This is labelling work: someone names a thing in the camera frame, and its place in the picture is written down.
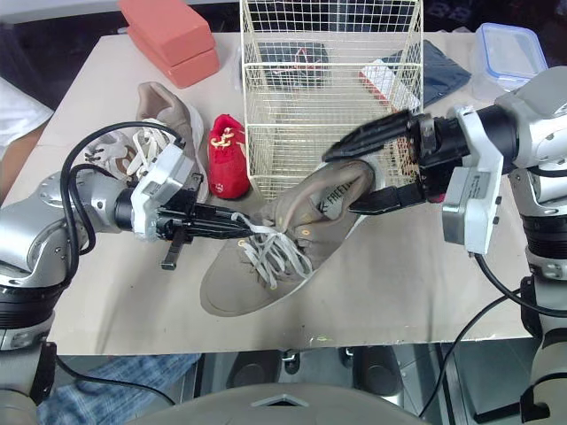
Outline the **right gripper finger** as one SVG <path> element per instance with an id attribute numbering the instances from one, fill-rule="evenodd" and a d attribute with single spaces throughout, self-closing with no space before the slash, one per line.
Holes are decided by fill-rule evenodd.
<path id="1" fill-rule="evenodd" d="M 390 141 L 409 135 L 413 122 L 412 112 L 403 110 L 362 124 L 332 144 L 323 153 L 322 162 L 362 158 L 380 151 Z"/>
<path id="2" fill-rule="evenodd" d="M 418 183 L 402 187 L 386 187 L 360 197 L 349 206 L 349 211 L 360 215 L 381 215 L 426 202 Z"/>

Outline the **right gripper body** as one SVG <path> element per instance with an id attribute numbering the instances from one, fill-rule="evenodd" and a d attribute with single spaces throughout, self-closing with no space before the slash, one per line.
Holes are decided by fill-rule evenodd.
<path id="1" fill-rule="evenodd" d="M 457 118 L 419 114 L 411 121 L 410 135 L 424 197 L 430 203 L 441 203 L 453 170 L 470 154 L 460 123 Z"/>

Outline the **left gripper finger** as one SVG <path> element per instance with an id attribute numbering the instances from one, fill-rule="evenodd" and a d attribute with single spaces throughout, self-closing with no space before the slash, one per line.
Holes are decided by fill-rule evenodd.
<path id="1" fill-rule="evenodd" d="M 198 206 L 197 236 L 216 240 L 252 236 L 251 225 L 245 222 L 248 219 L 247 215 L 229 208 Z"/>

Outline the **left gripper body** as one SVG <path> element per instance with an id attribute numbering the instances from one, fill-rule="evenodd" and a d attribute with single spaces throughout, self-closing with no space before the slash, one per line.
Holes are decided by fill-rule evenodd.
<path id="1" fill-rule="evenodd" d="M 194 220 L 194 210 L 195 205 L 187 206 L 180 211 L 167 208 L 159 210 L 157 236 L 160 240 L 169 242 L 166 255 L 160 263 L 163 270 L 176 270 L 183 246 L 192 243 L 193 236 L 189 234 L 189 228 Z"/>

